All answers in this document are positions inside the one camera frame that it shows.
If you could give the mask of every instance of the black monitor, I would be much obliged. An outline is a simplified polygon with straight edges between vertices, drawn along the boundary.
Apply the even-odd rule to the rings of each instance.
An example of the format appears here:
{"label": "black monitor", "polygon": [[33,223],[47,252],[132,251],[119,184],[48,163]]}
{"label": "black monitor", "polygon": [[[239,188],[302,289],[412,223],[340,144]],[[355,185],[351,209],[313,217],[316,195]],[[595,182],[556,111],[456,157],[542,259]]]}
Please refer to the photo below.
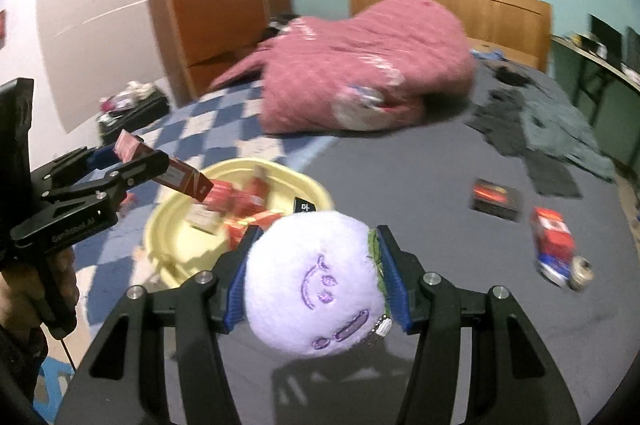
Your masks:
{"label": "black monitor", "polygon": [[626,28],[625,55],[623,62],[627,68],[640,72],[640,35],[632,28]]}
{"label": "black monitor", "polygon": [[593,15],[589,15],[589,26],[591,33],[607,47],[607,62],[616,69],[621,69],[622,34]]}

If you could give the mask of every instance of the wooden headboard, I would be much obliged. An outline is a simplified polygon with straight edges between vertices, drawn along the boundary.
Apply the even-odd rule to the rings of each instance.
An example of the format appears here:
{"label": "wooden headboard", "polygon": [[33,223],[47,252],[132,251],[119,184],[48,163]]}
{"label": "wooden headboard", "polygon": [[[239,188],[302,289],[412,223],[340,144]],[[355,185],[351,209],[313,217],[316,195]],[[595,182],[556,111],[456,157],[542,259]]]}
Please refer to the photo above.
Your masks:
{"label": "wooden headboard", "polygon": [[[351,15],[381,0],[351,0]],[[501,49],[515,62],[546,71],[551,4],[539,0],[434,0],[464,24],[476,50]]]}

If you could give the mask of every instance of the pink comforter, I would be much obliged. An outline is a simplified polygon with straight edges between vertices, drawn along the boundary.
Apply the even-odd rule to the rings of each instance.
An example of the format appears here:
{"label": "pink comforter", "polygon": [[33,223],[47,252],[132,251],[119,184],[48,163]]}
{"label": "pink comforter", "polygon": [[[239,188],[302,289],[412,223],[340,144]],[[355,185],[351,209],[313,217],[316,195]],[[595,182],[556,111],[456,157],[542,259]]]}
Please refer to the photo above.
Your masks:
{"label": "pink comforter", "polygon": [[420,95],[468,94],[475,63],[460,20],[433,0],[384,0],[349,20],[300,17],[215,79],[262,68],[267,133],[416,123]]}

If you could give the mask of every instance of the white plush ball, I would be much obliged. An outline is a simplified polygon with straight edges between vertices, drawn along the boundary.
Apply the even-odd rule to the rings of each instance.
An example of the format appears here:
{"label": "white plush ball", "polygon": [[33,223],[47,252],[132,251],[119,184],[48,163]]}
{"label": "white plush ball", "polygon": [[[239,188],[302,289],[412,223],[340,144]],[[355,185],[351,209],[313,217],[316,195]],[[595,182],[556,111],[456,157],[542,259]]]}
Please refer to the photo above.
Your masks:
{"label": "white plush ball", "polygon": [[385,309],[368,233],[367,225],[338,212],[276,221],[246,264],[244,307],[258,338],[314,357],[365,338]]}

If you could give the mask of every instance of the gray bed sheet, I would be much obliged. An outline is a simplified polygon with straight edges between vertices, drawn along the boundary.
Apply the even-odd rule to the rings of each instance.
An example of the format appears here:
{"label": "gray bed sheet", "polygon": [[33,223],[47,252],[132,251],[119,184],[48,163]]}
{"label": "gray bed sheet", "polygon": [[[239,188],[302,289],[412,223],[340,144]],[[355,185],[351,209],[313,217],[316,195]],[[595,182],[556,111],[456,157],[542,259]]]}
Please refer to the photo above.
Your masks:
{"label": "gray bed sheet", "polygon": [[[543,86],[559,89],[548,76],[529,73]],[[471,100],[484,103],[487,92],[500,86],[479,64]],[[519,158],[500,156],[464,125],[472,106],[456,107],[453,114],[436,109],[425,126],[340,138],[305,172],[327,188],[337,210],[370,227],[389,225],[401,248],[415,253],[425,269],[475,291],[507,286],[545,341],[588,423],[640,347],[640,267],[616,187],[570,167],[584,199],[541,198]],[[520,220],[470,210],[475,178],[519,189],[524,198]],[[583,293],[555,287],[536,272],[528,222],[534,206],[561,212],[578,252],[593,263],[596,277]],[[464,421],[469,336],[463,333],[452,423]],[[299,360],[261,344],[246,323],[220,338],[244,425],[394,423],[416,344],[417,337],[394,326],[374,346]],[[177,378],[176,373],[167,376]],[[172,399],[172,407],[174,421],[183,423],[180,404]]]}

